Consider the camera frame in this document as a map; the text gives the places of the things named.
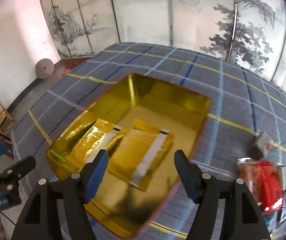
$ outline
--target yellow packet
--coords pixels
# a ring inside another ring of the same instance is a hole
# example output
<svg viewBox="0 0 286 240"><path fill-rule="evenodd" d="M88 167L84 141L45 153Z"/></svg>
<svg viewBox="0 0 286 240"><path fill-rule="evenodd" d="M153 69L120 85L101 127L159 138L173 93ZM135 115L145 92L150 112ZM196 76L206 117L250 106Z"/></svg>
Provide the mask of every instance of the yellow packet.
<svg viewBox="0 0 286 240"><path fill-rule="evenodd" d="M133 128L110 158L107 170L135 187L146 190L153 172L168 153L173 140L173 133L135 120Z"/></svg>
<svg viewBox="0 0 286 240"><path fill-rule="evenodd" d="M81 170L86 163L95 159L100 149L106 150L111 156L126 133L126 129L105 120L97 119L95 124L75 145L66 160Z"/></svg>

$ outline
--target red package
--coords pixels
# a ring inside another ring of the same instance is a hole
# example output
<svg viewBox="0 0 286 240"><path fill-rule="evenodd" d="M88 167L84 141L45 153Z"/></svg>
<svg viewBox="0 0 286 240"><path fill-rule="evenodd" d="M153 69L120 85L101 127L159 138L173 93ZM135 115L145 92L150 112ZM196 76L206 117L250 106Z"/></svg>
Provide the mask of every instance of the red package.
<svg viewBox="0 0 286 240"><path fill-rule="evenodd" d="M263 213L269 215L283 208L283 193L278 175L269 162L258 162L256 166L260 170L261 200Z"/></svg>

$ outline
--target metal rivet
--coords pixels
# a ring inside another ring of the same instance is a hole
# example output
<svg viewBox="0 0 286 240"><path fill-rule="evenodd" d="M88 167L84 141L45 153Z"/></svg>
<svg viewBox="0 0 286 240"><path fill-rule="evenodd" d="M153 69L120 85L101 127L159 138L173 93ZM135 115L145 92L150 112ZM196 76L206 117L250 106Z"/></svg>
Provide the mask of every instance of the metal rivet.
<svg viewBox="0 0 286 240"><path fill-rule="evenodd" d="M10 191L10 190L12 190L12 188L13 188L13 184L9 184L9 185L6 187L6 190L7 190L7 191Z"/></svg>
<svg viewBox="0 0 286 240"><path fill-rule="evenodd" d="M244 180L241 178L237 178L235 181L240 185L242 185L244 183Z"/></svg>
<svg viewBox="0 0 286 240"><path fill-rule="evenodd" d="M46 183L46 179L40 179L38 181L38 184L40 184L40 185L44 185L45 183Z"/></svg>
<svg viewBox="0 0 286 240"><path fill-rule="evenodd" d="M209 179L209 178L211 178L211 174L205 172L205 173L202 174L202 178L204 178L204 179Z"/></svg>
<svg viewBox="0 0 286 240"><path fill-rule="evenodd" d="M72 179L78 179L81 175L78 172L75 172L71 175Z"/></svg>

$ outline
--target wall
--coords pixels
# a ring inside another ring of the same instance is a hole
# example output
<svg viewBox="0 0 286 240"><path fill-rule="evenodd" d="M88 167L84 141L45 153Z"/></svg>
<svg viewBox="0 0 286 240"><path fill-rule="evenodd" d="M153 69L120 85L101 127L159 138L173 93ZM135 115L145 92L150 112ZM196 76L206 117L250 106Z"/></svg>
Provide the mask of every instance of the wall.
<svg viewBox="0 0 286 240"><path fill-rule="evenodd" d="M42 58L60 60L39 0L0 0L0 101L5 107L35 80Z"/></svg>

